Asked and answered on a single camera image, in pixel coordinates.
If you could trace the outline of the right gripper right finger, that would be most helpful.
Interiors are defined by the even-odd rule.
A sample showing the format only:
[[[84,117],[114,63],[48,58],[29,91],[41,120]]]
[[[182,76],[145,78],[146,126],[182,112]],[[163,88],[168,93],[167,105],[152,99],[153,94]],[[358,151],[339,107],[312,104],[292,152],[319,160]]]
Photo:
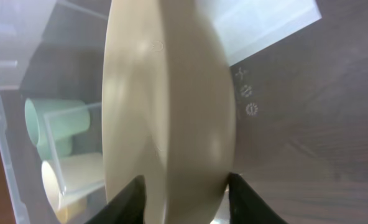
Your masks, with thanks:
[[[287,224],[239,175],[228,176],[230,224]]]

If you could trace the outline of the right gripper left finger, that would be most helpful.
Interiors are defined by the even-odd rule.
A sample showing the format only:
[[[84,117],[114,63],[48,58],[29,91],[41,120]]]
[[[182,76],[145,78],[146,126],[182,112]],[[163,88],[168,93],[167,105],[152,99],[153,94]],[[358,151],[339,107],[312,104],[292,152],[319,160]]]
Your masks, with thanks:
[[[144,224],[145,177],[137,175],[85,224]]]

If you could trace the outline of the cream bowl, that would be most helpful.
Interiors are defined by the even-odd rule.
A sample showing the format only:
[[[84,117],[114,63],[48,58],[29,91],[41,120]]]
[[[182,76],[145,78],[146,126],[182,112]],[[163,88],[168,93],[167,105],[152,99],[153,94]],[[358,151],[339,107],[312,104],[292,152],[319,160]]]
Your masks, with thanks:
[[[144,223],[211,223],[235,137],[230,69],[197,3],[113,0],[102,85],[107,201],[139,177]]]

